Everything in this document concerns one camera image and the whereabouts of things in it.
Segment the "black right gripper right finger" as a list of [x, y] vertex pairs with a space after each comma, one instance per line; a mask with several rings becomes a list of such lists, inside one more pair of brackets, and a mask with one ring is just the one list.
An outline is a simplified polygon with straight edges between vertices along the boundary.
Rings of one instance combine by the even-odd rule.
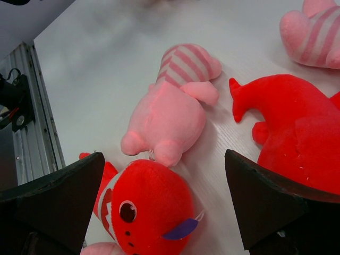
[[225, 172], [250, 254], [339, 254], [339, 196], [226, 150]]

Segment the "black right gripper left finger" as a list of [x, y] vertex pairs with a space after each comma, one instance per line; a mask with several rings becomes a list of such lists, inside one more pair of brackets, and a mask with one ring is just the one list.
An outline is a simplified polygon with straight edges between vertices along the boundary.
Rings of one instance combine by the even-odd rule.
[[104, 164], [94, 152], [1, 191], [1, 254], [80, 254]]

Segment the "red whale plush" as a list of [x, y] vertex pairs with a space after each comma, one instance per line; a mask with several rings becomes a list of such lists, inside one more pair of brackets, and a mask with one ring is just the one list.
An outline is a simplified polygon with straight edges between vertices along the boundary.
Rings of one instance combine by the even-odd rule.
[[261, 145], [258, 164], [321, 191], [339, 194], [339, 95], [328, 97], [290, 74], [241, 85], [229, 80], [234, 120], [250, 109], [263, 121], [252, 128]]

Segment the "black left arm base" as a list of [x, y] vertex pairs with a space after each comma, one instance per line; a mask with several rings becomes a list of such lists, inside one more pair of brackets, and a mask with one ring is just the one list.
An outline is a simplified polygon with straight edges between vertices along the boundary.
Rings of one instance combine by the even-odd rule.
[[35, 120], [28, 78], [19, 69], [10, 70], [8, 77], [1, 76], [1, 129], [11, 125], [12, 131], [22, 130]]

